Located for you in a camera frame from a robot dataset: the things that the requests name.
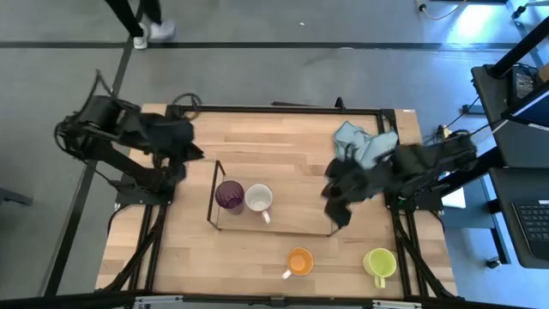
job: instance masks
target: computer monitor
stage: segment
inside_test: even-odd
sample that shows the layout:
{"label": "computer monitor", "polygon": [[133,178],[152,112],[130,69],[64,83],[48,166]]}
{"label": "computer monitor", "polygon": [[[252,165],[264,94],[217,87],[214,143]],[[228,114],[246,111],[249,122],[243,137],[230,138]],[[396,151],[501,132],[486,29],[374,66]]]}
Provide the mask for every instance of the computer monitor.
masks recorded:
{"label": "computer monitor", "polygon": [[549,131],[549,81],[510,106],[501,117]]}

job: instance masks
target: gray floor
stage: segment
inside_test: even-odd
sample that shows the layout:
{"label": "gray floor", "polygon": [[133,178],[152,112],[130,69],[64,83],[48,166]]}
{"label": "gray floor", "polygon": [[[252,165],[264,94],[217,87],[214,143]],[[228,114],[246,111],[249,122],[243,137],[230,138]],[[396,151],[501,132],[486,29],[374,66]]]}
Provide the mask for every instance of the gray floor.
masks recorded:
{"label": "gray floor", "polygon": [[[135,8],[136,1],[131,2]],[[417,13],[412,0],[164,0],[163,4],[166,15],[179,26],[176,41],[180,42],[467,44],[512,43],[521,38],[503,5],[469,4],[448,19],[430,21]],[[429,2],[434,15],[453,6]],[[521,22],[529,30],[543,16],[547,16],[546,8],[529,8]],[[127,38],[104,3],[87,0],[3,0],[0,29],[0,42],[124,42]],[[13,203],[3,203],[0,208],[0,299],[34,296],[43,287],[82,170],[81,163],[55,147],[53,127],[81,107],[94,69],[101,69],[108,81],[114,79],[122,52],[0,49],[0,187],[34,197],[30,208]],[[416,109],[426,136],[438,124],[451,121],[461,105],[476,97],[470,68],[494,63],[503,54],[321,49],[134,51],[120,95],[136,104],[167,102],[182,92],[195,92],[205,104],[268,105],[282,100],[320,106],[331,106],[341,96],[352,107]],[[547,55],[546,45],[541,45],[540,56],[545,62]],[[522,61],[533,64],[531,57]],[[466,117],[455,129],[473,130],[485,123],[482,117]],[[487,137],[476,137],[481,149],[493,145]],[[119,176],[104,165],[100,170],[113,178]],[[93,290],[113,198],[114,190],[96,177],[60,287],[62,294]],[[545,270],[525,270],[516,260],[497,270],[482,267],[484,259],[495,253],[489,232],[449,230],[447,245],[460,295],[484,302],[549,306],[540,292],[549,287]]]}

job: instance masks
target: metal bracket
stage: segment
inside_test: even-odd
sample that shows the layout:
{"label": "metal bracket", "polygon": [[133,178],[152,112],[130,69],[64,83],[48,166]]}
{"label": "metal bracket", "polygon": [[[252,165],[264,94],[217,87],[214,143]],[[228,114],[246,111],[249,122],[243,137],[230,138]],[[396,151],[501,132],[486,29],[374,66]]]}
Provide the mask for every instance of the metal bracket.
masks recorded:
{"label": "metal bracket", "polygon": [[421,309],[420,303],[404,301],[374,300],[373,308],[379,309]]}
{"label": "metal bracket", "polygon": [[273,308],[283,308],[287,306],[286,297],[284,296],[271,296],[271,306]]}
{"label": "metal bracket", "polygon": [[161,296],[142,296],[136,297],[135,305],[168,304],[174,302],[183,302],[183,295],[161,295]]}

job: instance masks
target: yellow-green mug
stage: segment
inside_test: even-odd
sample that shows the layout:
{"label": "yellow-green mug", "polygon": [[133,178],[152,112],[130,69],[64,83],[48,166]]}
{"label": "yellow-green mug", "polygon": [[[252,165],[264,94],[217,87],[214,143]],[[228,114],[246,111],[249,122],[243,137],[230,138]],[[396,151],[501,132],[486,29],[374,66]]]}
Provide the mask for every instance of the yellow-green mug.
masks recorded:
{"label": "yellow-green mug", "polygon": [[375,278],[376,288],[385,288],[385,278],[395,273],[396,259],[391,251],[377,248],[364,255],[362,266]]}

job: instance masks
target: orange cup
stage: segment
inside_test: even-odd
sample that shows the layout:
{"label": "orange cup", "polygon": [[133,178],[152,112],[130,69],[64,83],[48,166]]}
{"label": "orange cup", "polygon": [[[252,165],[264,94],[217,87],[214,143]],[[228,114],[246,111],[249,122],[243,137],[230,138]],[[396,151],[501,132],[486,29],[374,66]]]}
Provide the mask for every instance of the orange cup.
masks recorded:
{"label": "orange cup", "polygon": [[315,266],[315,258],[306,248],[293,248],[288,253],[286,264],[288,269],[282,274],[282,279],[287,279],[291,275],[307,276]]}

